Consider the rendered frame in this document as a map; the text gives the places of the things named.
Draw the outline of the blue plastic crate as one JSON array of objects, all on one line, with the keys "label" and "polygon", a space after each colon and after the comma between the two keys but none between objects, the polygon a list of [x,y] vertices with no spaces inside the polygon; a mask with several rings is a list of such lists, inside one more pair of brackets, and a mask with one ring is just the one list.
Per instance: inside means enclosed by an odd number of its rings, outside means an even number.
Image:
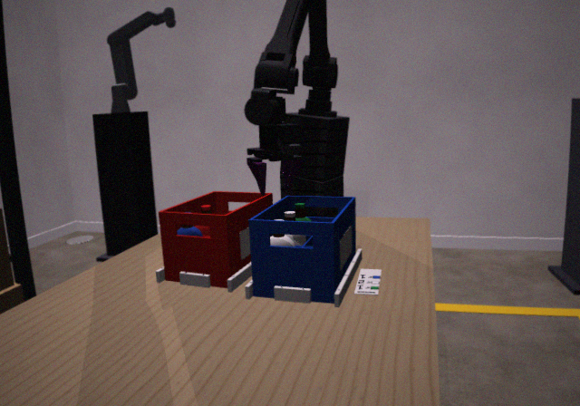
[{"label": "blue plastic crate", "polygon": [[[285,221],[285,212],[295,212],[296,203],[338,208],[338,215]],[[355,197],[286,196],[250,218],[253,296],[275,298],[275,286],[309,288],[311,302],[334,304],[334,293],[356,253],[354,211]],[[304,235],[306,242],[271,246],[273,234]]]}]

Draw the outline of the white paper pick list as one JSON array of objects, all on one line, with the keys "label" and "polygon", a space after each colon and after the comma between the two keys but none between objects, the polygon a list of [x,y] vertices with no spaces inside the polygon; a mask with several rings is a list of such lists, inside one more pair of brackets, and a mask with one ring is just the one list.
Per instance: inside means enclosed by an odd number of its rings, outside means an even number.
[{"label": "white paper pick list", "polygon": [[381,269],[361,269],[354,294],[378,295],[381,272]]}]

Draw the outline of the blue bottle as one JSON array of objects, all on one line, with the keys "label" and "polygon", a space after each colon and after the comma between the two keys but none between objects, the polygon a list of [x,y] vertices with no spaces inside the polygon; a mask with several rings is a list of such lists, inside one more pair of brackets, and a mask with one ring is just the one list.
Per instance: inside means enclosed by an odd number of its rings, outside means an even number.
[{"label": "blue bottle", "polygon": [[178,235],[203,237],[202,233],[198,228],[185,225],[182,225],[182,227],[178,230]]}]

